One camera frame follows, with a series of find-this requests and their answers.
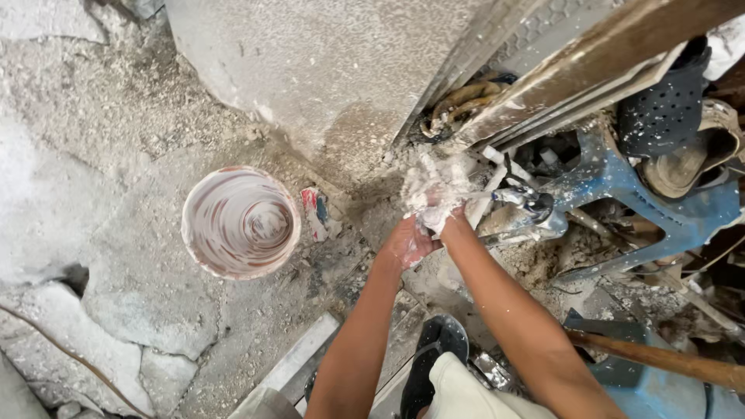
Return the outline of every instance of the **plaster on hands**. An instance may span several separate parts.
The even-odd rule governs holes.
[[[463,204],[463,195],[474,186],[466,176],[461,156],[435,162],[426,148],[420,150],[421,167],[407,171],[401,190],[409,214],[440,234],[452,211]]]

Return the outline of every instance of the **forearm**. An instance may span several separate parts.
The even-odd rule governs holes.
[[[366,418],[375,397],[388,340],[401,263],[375,258],[357,305],[323,357],[306,418]]]
[[[537,400],[560,418],[623,417],[558,321],[491,257],[465,218],[449,219],[441,238],[484,323]]]

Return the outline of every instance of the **person's left hand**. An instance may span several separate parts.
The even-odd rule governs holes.
[[[419,226],[412,215],[396,224],[378,253],[391,253],[405,271],[442,246],[440,240],[432,240],[427,229]]]

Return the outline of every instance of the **dusty floor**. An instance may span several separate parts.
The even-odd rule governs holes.
[[[355,202],[281,146],[281,127],[210,96],[176,53],[163,13],[141,28],[114,22],[109,30],[109,45],[0,40],[0,253],[8,255],[0,259],[0,302],[57,330],[83,354],[96,350],[89,339],[109,339],[100,366],[123,371],[121,381],[161,417],[225,418],[321,312],[349,311],[379,232],[392,227],[398,209],[384,203],[388,209],[362,218],[377,235],[347,219],[339,238],[316,244],[304,225],[297,251],[275,274],[250,282],[211,277],[180,236],[183,201],[209,172],[255,166],[283,182],[298,205],[307,186],[348,214]],[[665,290],[607,278],[562,289],[549,283],[559,271],[592,262],[602,247],[576,227],[560,240],[492,254],[558,318],[570,306],[597,318],[626,317],[635,300],[654,321],[682,308]],[[406,289],[433,312],[455,312],[489,347],[472,306],[454,293],[451,269],[441,269],[444,259],[434,254],[407,272]],[[81,302],[48,282],[75,263],[90,275]],[[65,301],[62,312],[51,307],[56,300]],[[85,376],[6,315],[0,348],[37,388],[59,390]],[[168,394],[163,371],[182,374]],[[81,380],[76,397],[128,413],[95,378]]]

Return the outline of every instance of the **bucket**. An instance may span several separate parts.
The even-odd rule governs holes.
[[[181,236],[209,273],[251,280],[274,272],[300,238],[300,216],[287,189],[267,172],[233,166],[208,174],[188,194]]]

